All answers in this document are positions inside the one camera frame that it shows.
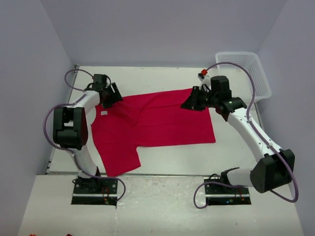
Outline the red t shirt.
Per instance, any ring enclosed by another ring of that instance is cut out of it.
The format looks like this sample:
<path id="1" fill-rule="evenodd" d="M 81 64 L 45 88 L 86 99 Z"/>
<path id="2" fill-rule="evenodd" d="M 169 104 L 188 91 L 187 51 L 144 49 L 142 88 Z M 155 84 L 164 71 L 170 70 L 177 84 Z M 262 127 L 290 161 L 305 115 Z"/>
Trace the red t shirt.
<path id="1" fill-rule="evenodd" d="M 137 147 L 215 143 L 210 112 L 181 108 L 191 89 L 125 96 L 111 108 L 95 107 L 93 143 L 108 176 L 141 166 Z"/>

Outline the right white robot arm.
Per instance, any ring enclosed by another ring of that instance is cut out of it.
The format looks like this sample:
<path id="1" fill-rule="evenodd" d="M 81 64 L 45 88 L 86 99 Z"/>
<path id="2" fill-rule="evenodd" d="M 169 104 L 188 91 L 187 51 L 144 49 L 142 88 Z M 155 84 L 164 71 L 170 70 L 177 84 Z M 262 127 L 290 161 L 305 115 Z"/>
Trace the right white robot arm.
<path id="1" fill-rule="evenodd" d="M 233 97 L 226 76 L 210 79 L 210 89 L 205 85 L 194 86 L 187 100 L 181 105 L 186 110 L 203 111 L 214 108 L 242 137 L 252 151 L 257 164 L 253 169 L 239 167 L 222 172 L 224 184 L 254 187 L 265 193 L 292 181 L 295 156 L 275 144 L 248 113 L 245 102 Z"/>

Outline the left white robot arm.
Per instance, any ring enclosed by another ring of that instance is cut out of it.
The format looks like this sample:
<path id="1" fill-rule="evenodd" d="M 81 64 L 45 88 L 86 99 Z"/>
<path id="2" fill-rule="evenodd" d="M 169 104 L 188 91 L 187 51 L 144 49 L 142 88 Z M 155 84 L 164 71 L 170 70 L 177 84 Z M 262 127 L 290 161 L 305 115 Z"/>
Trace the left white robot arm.
<path id="1" fill-rule="evenodd" d="M 123 100 L 118 87 L 105 74 L 93 75 L 93 82 L 73 103 L 53 109 L 53 141 L 57 148 L 70 153 L 81 178 L 100 178 L 97 165 L 87 148 L 89 138 L 87 114 L 97 105 L 111 108 Z"/>

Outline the white plastic basket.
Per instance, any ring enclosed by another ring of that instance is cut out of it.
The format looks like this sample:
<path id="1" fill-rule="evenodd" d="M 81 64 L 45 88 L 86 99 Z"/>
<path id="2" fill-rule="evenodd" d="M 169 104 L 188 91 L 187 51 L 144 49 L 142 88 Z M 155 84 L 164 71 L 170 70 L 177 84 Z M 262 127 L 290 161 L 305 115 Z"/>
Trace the white plastic basket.
<path id="1" fill-rule="evenodd" d="M 252 52 L 220 52 L 216 54 L 216 62 L 231 62 L 243 67 L 241 69 L 231 64 L 217 66 L 219 74 L 229 79 L 234 97 L 240 97 L 249 103 L 252 99 L 253 89 L 255 89 L 254 102 L 271 97 L 272 92 L 257 54 Z"/>

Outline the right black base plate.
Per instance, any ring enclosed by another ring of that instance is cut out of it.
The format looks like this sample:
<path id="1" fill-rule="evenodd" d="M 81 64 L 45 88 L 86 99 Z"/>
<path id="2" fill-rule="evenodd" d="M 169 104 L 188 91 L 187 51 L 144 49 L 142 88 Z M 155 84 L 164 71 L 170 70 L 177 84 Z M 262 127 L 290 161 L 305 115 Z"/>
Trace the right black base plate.
<path id="1" fill-rule="evenodd" d="M 206 184 L 205 198 L 208 206 L 251 205 L 248 188 L 227 188 L 217 184 Z"/>

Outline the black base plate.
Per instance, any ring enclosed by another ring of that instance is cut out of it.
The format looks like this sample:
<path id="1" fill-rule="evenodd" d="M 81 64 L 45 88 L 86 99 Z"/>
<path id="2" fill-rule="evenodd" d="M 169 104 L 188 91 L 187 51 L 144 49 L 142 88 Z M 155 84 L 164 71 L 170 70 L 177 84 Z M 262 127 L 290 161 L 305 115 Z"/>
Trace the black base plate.
<path id="1" fill-rule="evenodd" d="M 72 205 L 116 206 L 118 181 L 77 177 L 74 184 Z"/>
<path id="2" fill-rule="evenodd" d="M 217 184 L 206 184 L 205 198 L 208 206 L 251 205 L 248 188 L 227 188 Z"/>

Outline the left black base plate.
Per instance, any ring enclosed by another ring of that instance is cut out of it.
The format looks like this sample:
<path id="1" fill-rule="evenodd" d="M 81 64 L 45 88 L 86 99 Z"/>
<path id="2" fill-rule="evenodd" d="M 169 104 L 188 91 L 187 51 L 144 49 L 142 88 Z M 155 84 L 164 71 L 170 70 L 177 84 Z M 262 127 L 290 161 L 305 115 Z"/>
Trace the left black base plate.
<path id="1" fill-rule="evenodd" d="M 74 184 L 72 205 L 116 206 L 118 181 L 77 177 Z"/>

